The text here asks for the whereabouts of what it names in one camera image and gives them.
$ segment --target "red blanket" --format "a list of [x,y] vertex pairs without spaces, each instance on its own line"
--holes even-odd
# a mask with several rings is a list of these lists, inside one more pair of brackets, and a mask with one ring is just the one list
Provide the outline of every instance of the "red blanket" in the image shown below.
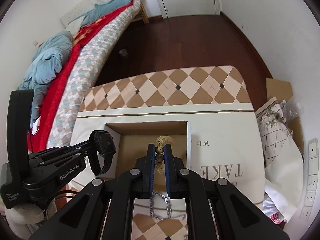
[[133,5],[133,1],[126,6],[123,6],[103,17],[96,22],[82,27],[74,37],[74,47],[72,48],[70,59],[63,67],[63,70],[57,75],[56,79],[52,81],[51,86],[42,102],[40,108],[40,125],[38,132],[31,135],[32,148],[30,147],[30,140],[28,140],[28,148],[33,152],[38,152],[46,149],[47,141],[52,128],[53,120],[56,115],[59,103],[61,101],[64,89],[67,85],[68,77],[75,65],[81,48],[86,45],[103,26],[116,18],[122,11]]

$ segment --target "blue comforter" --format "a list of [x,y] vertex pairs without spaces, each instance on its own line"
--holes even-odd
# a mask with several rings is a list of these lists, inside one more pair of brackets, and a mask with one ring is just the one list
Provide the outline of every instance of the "blue comforter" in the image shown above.
[[35,91],[31,109],[31,125],[39,117],[39,108],[51,81],[56,78],[56,74],[61,71],[70,57],[72,42],[72,35],[68,31],[60,32],[48,39],[33,56],[23,83],[18,86],[18,90],[33,89]]

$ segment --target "dark wooden floor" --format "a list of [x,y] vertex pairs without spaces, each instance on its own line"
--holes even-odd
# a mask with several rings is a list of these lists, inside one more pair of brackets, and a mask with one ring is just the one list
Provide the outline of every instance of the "dark wooden floor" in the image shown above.
[[[126,49],[128,57],[119,56]],[[242,74],[254,109],[267,101],[261,62],[223,16],[184,16],[132,23],[111,52],[96,85],[138,74],[196,66],[233,65]]]

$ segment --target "wall socket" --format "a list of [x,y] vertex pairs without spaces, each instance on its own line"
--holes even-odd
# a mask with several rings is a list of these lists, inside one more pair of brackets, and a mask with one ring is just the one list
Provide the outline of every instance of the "wall socket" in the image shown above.
[[303,206],[301,214],[300,214],[300,219],[301,220],[308,220],[310,217],[312,207],[306,207]]
[[307,191],[315,191],[317,189],[318,174],[308,176]]
[[315,191],[307,191],[303,204],[305,206],[312,207],[315,197],[316,197]]

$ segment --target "mattress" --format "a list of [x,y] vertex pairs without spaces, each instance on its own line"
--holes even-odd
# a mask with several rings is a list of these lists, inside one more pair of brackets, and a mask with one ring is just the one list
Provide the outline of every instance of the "mattress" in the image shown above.
[[141,1],[134,0],[133,6],[121,12],[83,47],[68,78],[52,124],[47,148],[70,144],[72,130],[86,91],[95,84],[113,47],[139,13],[140,6]]

